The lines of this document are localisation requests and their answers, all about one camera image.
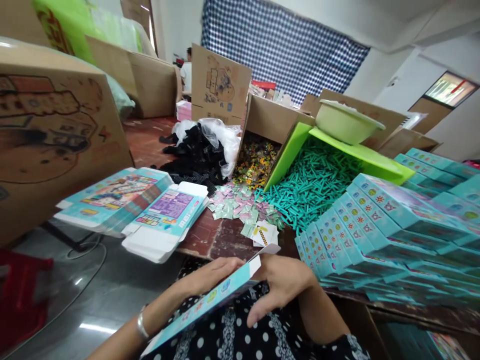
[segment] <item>blue checkered curtain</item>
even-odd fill
[[[301,104],[327,88],[343,93],[370,51],[318,22],[264,0],[205,0],[201,45],[276,83]]]

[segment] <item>lime green plastic tray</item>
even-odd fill
[[[363,161],[362,171],[367,175],[402,185],[415,174],[415,171],[379,154],[375,150],[363,145],[348,145],[327,135],[318,127],[312,127],[299,122],[291,134],[290,139],[287,141],[283,152],[280,154],[280,158],[273,168],[270,179],[267,181],[263,192],[266,192],[271,186],[277,184],[287,173],[309,135]]]

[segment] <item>silver bracelet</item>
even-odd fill
[[[150,339],[150,335],[147,333],[144,327],[144,309],[147,305],[144,305],[141,310],[140,314],[138,315],[138,319],[136,320],[136,327],[138,328],[138,332],[143,337],[144,340]]]

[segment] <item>green plastic bowl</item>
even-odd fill
[[[316,126],[327,135],[349,145],[358,145],[385,125],[336,101],[320,100]]]

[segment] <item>pink box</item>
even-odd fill
[[[182,120],[192,120],[192,103],[181,100],[176,103],[176,119],[180,122]]]

